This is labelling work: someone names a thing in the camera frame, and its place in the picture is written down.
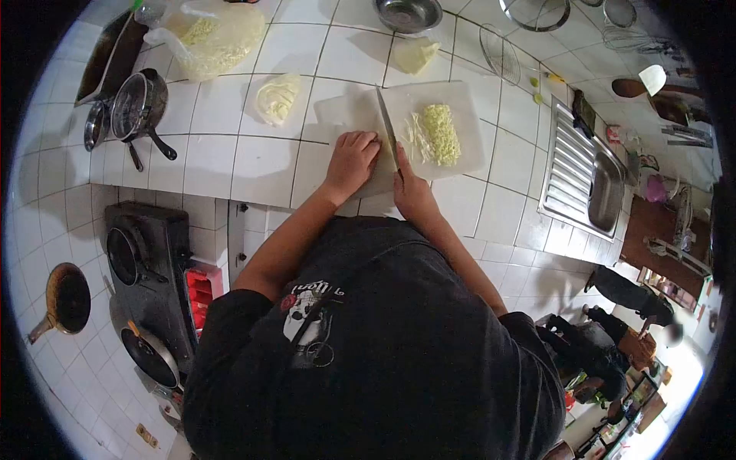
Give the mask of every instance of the chopped cabbage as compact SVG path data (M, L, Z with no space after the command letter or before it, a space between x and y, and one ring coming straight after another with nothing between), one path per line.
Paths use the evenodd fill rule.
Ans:
M255 109L271 126L280 126L289 115L294 100L302 89L299 75L284 74L267 82L256 95Z

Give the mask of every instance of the plastic bag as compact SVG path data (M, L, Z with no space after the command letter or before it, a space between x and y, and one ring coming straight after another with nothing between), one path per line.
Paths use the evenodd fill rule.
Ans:
M264 83L258 90L255 109L266 123L281 126L301 90L302 80L299 75L280 75Z
M166 43L184 75L192 81L213 79L238 65L260 43L263 13L251 4L222 0L187 1L169 8L162 27L144 35L152 45Z

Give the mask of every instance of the kitchen knife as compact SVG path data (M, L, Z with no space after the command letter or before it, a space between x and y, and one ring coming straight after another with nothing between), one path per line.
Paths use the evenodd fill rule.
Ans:
M376 86L375 94L378 97L378 107L381 109L381 116L383 117L383 125L386 127L386 135L389 137L389 148L391 149L392 155L394 155L394 163L396 163L396 170L399 173L401 180L404 180L401 169L399 169L399 158L396 150L396 135L394 134L394 127L391 125L391 119L389 118L389 111L386 109L386 103L383 101L383 95L381 95L381 89Z

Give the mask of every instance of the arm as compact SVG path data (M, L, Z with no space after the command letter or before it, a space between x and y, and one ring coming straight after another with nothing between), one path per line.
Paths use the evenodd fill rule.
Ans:
M427 181L414 175L401 143L396 143L396 150L403 180L398 173L394 173L394 202L401 215L450 261L450 266L468 289L481 296L496 316L507 314L493 283L442 217Z
M380 147L375 132L342 134L325 181L258 248L233 283L233 289L260 292L275 302L283 287L296 277L304 254L335 211L368 180Z

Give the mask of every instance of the frying pan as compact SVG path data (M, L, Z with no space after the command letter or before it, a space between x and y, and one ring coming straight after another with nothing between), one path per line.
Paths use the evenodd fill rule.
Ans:
M90 305L90 289L82 270L73 263L60 263L46 283L46 315L28 334L28 340L33 344L53 328L64 334L79 333L87 325Z
M150 378L160 385L184 392L177 362L158 337L128 320L128 327L120 331L120 338L135 364Z
M128 77L120 87L110 115L113 135L128 145L135 168L143 171L143 164L132 145L142 135L149 135L156 147L169 160L177 159L176 150L166 145L156 134L169 101L169 91L161 75L152 68L145 68Z
M146 242L135 225L129 225L127 229L113 227L107 232L107 256L113 272L126 286L148 279L159 283L169 281L149 268Z

